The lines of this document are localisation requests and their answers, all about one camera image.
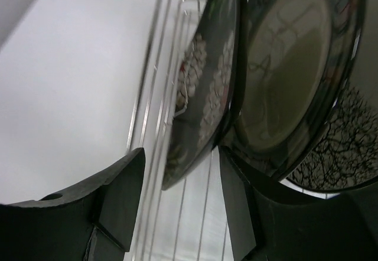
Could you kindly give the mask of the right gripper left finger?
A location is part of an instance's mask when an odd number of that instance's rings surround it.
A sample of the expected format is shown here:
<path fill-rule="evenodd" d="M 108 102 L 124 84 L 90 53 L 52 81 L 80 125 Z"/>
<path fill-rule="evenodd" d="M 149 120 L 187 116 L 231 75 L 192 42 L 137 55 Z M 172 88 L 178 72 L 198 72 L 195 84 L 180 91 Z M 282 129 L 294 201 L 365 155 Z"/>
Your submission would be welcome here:
<path fill-rule="evenodd" d="M 123 260 L 145 172 L 136 148 L 106 169 L 40 200 L 1 205 L 1 260 Z"/>

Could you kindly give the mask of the cream plate with tree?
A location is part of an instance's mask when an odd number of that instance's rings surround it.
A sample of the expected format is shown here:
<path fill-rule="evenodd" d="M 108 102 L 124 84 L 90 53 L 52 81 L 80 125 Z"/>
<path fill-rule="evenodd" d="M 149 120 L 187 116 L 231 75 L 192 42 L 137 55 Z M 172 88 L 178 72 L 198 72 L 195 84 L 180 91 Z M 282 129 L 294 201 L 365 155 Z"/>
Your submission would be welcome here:
<path fill-rule="evenodd" d="M 377 105 L 349 85 L 322 137 L 287 179 L 318 193 L 377 182 Z"/>

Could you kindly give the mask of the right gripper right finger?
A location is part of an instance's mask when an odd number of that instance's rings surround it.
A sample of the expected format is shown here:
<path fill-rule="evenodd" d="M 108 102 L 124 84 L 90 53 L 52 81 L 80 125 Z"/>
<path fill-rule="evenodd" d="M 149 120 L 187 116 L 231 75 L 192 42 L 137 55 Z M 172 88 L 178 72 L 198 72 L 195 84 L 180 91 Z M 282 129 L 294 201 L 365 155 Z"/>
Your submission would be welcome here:
<path fill-rule="evenodd" d="M 377 185 L 322 199 L 219 149 L 235 260 L 376 260 Z"/>

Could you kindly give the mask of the dark patterned rim plate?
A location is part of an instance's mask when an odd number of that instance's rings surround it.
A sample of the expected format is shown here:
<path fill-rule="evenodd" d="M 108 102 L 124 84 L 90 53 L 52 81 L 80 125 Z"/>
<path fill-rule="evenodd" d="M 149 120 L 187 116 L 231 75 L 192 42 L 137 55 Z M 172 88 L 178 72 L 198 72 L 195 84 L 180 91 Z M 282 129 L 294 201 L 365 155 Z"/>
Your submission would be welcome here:
<path fill-rule="evenodd" d="M 366 0 L 249 0 L 244 160 L 287 177 L 324 130 L 351 74 Z"/>

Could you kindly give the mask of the black square floral plate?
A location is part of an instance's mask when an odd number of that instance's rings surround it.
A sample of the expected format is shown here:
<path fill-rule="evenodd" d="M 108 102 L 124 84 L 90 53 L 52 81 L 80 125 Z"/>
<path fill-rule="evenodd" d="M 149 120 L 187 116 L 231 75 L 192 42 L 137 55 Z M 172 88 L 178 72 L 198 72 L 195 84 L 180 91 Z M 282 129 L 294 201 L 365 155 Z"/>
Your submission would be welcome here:
<path fill-rule="evenodd" d="M 162 190 L 191 173 L 239 115 L 246 34 L 247 0 L 207 0 L 178 71 Z"/>

